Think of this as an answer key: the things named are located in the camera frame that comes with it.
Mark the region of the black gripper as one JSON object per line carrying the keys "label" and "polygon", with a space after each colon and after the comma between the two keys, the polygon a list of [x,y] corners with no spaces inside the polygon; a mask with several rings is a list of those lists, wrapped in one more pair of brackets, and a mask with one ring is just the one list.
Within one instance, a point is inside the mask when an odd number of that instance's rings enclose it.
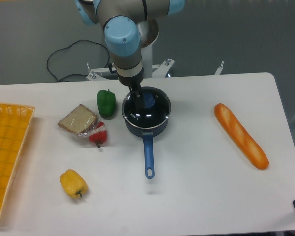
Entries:
{"label": "black gripper", "polygon": [[145,106],[143,92],[141,89],[141,81],[144,78],[144,73],[141,71],[134,76],[122,76],[117,73],[119,81],[129,87],[131,98],[134,102],[136,109],[142,109]]}

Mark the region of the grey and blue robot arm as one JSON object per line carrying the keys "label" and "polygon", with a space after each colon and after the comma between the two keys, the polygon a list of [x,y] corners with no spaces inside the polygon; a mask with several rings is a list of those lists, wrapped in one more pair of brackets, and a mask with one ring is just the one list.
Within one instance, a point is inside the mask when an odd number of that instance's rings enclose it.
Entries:
{"label": "grey and blue robot arm", "polygon": [[144,67],[138,23],[183,10],[183,0],[77,0],[85,24],[99,24],[119,81],[129,87],[136,108],[145,105],[141,89]]}

